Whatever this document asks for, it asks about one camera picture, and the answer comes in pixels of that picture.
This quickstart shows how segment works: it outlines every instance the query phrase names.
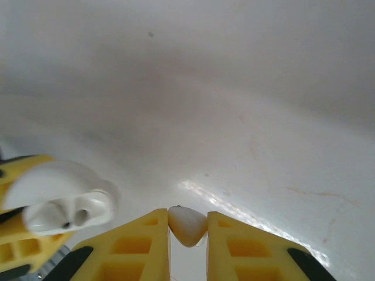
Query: yellow plastic part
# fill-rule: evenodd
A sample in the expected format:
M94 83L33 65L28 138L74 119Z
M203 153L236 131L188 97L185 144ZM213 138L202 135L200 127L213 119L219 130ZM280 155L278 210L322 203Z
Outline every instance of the yellow plastic part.
M0 272L30 265L37 271L71 237L72 232L54 236L36 236L22 222L22 214L0 225Z
M2 202L9 186L30 168L52 160L53 158L48 155L36 155L0 164L3 173L3 176L0 177L0 214L9 211L2 208Z
M218 212L207 217L208 281L309 281L287 252L304 247Z
M167 209L79 243L94 250L70 281L170 281Z
M30 168L52 161L48 155L15 159L0 165L0 215L10 210L2 209L2 201L9 186ZM40 237L29 232L18 214L0 224L0 273L19 266L30 265L29 273L37 271L72 235L71 233Z

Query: white plastic connector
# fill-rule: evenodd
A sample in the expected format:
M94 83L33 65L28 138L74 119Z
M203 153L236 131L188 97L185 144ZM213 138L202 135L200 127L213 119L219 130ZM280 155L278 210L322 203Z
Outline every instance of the white plastic connector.
M47 162L10 186L5 208L27 206L25 227L36 235L56 235L105 224L115 216L117 188L89 168L70 161Z

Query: dark speck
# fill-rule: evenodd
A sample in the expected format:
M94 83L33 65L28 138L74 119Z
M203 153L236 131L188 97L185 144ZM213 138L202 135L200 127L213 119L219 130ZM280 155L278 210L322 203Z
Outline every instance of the dark speck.
M63 228L63 229L68 229L69 226L70 226L70 223L67 222L67 223L65 223L65 224L62 225L62 228Z

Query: white plastic part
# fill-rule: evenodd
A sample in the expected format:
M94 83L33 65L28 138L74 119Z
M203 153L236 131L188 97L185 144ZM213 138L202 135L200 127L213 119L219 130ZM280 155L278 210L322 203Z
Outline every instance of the white plastic part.
M37 235L55 235L111 221L116 191L81 164L55 161L25 173L7 192L4 205L27 206L22 213L25 227Z
M207 217L193 209L173 206L168 210L168 225L185 247L202 245L207 233Z

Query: white egg-shaped object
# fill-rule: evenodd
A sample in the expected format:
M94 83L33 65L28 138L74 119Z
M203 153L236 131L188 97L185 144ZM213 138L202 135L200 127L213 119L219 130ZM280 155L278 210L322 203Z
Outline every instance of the white egg-shaped object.
M207 232L207 217L190 208L173 206L168 210L168 225L182 245L193 247Z

